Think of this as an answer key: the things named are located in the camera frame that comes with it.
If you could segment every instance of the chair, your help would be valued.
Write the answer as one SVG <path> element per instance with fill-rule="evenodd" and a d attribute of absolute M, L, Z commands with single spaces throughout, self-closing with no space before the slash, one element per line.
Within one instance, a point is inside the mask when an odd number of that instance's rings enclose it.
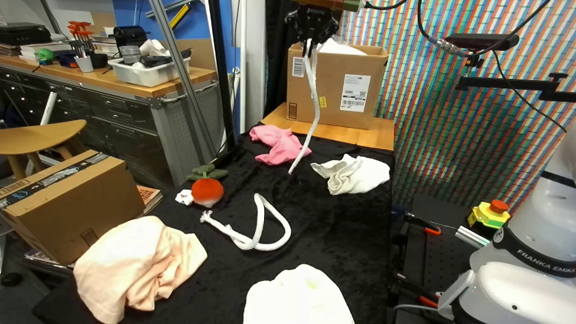
<path fill-rule="evenodd" d="M 85 119 L 0 130 L 0 155 L 8 157 L 17 178 L 26 178 L 28 158 L 35 169 L 44 169 L 38 151 L 56 149 L 64 158 L 73 158 L 71 139 L 87 126 Z"/>

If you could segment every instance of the white label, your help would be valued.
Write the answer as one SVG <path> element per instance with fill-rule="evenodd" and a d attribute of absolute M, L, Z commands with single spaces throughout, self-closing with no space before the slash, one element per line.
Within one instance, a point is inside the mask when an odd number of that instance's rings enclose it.
<path fill-rule="evenodd" d="M 370 88 L 371 88 L 371 76 L 346 74 L 341 110 L 362 113 L 366 110 Z"/>
<path fill-rule="evenodd" d="M 305 77 L 305 58 L 294 56 L 292 59 L 292 76 Z"/>

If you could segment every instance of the cardboard box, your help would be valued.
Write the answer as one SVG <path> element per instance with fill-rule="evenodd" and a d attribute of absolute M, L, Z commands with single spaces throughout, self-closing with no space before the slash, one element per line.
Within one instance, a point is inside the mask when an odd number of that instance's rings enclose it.
<path fill-rule="evenodd" d="M 388 50 L 357 47 L 368 56 L 317 54 L 321 124 L 370 128 L 388 63 Z M 305 74 L 303 47 L 289 50 L 287 117 L 314 121 L 314 101 Z"/>
<path fill-rule="evenodd" d="M 35 248 L 74 263 L 112 227 L 145 211 L 127 162 L 85 151 L 0 189 L 0 214 Z"/>

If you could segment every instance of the wooden counter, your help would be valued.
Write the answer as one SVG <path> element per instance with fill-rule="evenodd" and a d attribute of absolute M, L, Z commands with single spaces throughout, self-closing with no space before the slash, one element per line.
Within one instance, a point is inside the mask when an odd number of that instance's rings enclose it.
<path fill-rule="evenodd" d="M 28 74 L 37 74 L 40 77 L 53 77 L 53 79 L 58 79 L 64 83 L 73 83 L 73 85 L 76 83 L 80 86 L 98 86 L 101 90 L 123 92 L 123 94 L 132 94 L 132 95 L 146 97 L 146 99 L 163 97 L 170 92 L 179 90 L 179 86 L 181 86 L 179 79 L 170 81 L 170 83 L 163 83 L 163 85 L 152 86 L 152 88 L 137 86 L 137 85 L 116 81 L 114 70 L 109 70 L 109 68 L 98 68 L 91 74 L 83 74 L 80 68 L 65 68 L 58 63 L 56 65 L 42 65 L 35 72 L 35 68 L 38 65 L 33 65 L 29 61 L 24 61 L 20 58 L 11 58 L 11 56 L 0 56 L 0 67 L 15 68 L 15 70 L 28 72 Z M 206 68 L 197 68 L 197 67 L 191 67 L 190 76 L 191 76 L 193 85 L 217 79 L 215 70 L 206 70 Z"/>
<path fill-rule="evenodd" d="M 312 122 L 287 119 L 287 104 L 281 104 L 263 119 L 263 124 L 276 124 L 280 128 L 290 128 L 294 133 L 307 133 Z M 348 142 L 362 148 L 395 151 L 397 126 L 395 121 L 379 117 L 373 119 L 370 130 L 319 124 L 314 137 Z"/>

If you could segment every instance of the white towel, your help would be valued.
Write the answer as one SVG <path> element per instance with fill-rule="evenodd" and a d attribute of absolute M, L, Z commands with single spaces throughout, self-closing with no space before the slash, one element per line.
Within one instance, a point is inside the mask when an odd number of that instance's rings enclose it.
<path fill-rule="evenodd" d="M 247 295 L 244 324 L 353 324 L 339 286 L 321 270 L 301 265 Z"/>
<path fill-rule="evenodd" d="M 114 227 L 76 263 L 78 292 L 92 315 L 114 324 L 125 319 L 125 306 L 154 311 L 157 299 L 168 299 L 208 259 L 195 234 L 166 227 L 157 216 L 145 216 Z"/>
<path fill-rule="evenodd" d="M 391 178 L 391 167 L 368 157 L 344 155 L 343 160 L 310 164 L 316 173 L 328 178 L 330 194 L 368 193 Z"/>

